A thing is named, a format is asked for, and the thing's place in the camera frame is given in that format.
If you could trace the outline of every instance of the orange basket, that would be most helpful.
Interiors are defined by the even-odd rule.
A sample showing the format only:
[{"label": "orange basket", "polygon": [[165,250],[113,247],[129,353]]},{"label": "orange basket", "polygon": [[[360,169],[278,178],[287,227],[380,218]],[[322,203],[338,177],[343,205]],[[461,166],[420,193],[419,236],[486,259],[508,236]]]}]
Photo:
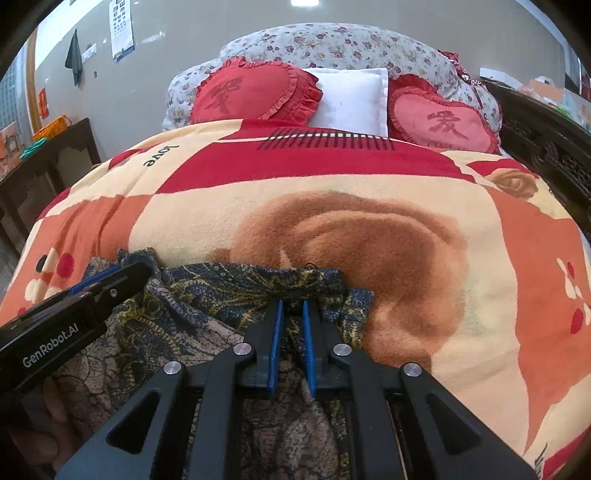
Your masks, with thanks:
[{"label": "orange basket", "polygon": [[70,120],[67,116],[62,115],[36,132],[35,135],[33,135],[33,141],[36,142],[42,138],[49,140],[50,138],[53,138],[56,135],[64,132],[71,124],[72,120]]}]

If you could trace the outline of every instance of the gray wall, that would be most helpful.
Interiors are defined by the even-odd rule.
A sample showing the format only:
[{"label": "gray wall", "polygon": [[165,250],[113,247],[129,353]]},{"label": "gray wall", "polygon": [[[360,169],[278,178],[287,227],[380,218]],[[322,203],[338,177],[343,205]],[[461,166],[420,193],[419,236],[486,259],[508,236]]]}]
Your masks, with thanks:
[{"label": "gray wall", "polygon": [[[84,64],[79,87],[64,67],[73,29],[35,73],[37,91],[47,89],[44,124],[64,113],[72,121],[88,116],[103,160],[161,131],[175,74],[217,57],[234,38],[289,23],[389,28],[458,52],[473,75],[487,67],[522,82],[546,75],[564,85],[562,46],[515,0],[320,0],[312,9],[289,0],[132,0],[132,20],[136,50],[119,63],[111,59],[108,0],[78,23],[81,51],[92,43],[98,48]],[[160,32],[158,40],[142,43]]]}]

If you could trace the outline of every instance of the metal screw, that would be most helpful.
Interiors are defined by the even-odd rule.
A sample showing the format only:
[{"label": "metal screw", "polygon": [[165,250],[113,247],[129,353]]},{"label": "metal screw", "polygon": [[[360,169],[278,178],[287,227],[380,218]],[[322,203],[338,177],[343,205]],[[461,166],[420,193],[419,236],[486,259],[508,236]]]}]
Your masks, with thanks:
[{"label": "metal screw", "polygon": [[406,364],[402,370],[409,377],[418,377],[421,373],[423,373],[423,369],[419,364]]},{"label": "metal screw", "polygon": [[182,370],[182,368],[183,366],[180,362],[168,362],[166,365],[164,365],[164,373],[167,375],[176,375]]},{"label": "metal screw", "polygon": [[350,355],[352,351],[353,351],[353,349],[349,345],[347,345],[346,343],[337,343],[333,347],[333,352],[335,353],[335,355],[338,355],[338,356]]},{"label": "metal screw", "polygon": [[248,355],[252,352],[252,347],[250,343],[237,343],[234,345],[233,350],[237,355]]}]

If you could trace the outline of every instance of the glass block window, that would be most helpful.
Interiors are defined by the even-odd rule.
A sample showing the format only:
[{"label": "glass block window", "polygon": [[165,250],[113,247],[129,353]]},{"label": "glass block window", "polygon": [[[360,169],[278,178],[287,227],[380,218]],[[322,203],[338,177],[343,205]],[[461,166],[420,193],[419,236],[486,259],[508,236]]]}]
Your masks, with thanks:
[{"label": "glass block window", "polygon": [[14,62],[0,81],[0,130],[6,128],[12,122],[17,122],[19,135],[21,129],[18,126],[17,96],[15,91],[16,68]]}]

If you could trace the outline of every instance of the paisley fabric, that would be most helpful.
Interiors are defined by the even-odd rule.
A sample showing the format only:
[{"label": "paisley fabric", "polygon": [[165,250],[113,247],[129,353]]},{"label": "paisley fabric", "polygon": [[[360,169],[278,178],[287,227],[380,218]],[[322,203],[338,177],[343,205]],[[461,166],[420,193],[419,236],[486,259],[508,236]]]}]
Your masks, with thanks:
[{"label": "paisley fabric", "polygon": [[[54,375],[75,425],[94,433],[167,361],[196,365],[242,341],[260,322],[271,297],[285,302],[280,387],[272,401],[246,401],[243,479],[348,478],[347,438],[339,403],[310,397],[297,308],[318,299],[324,321],[336,323],[351,345],[361,345],[372,293],[347,289],[338,270],[272,270],[236,264],[160,268],[151,249],[119,252],[121,266],[142,261],[153,275],[143,294],[120,305],[108,331]],[[110,267],[91,260],[85,278]]]},{"label": "paisley fabric", "polygon": [[414,73],[434,85],[445,99],[476,108],[493,132],[501,129],[499,106],[486,87],[462,81],[454,63],[434,48],[383,28],[327,22],[285,25],[245,35],[225,45],[217,59],[179,73],[168,88],[163,130],[189,125],[199,84],[225,60],[237,56],[248,61],[278,60],[302,69],[386,68],[392,79]]}]

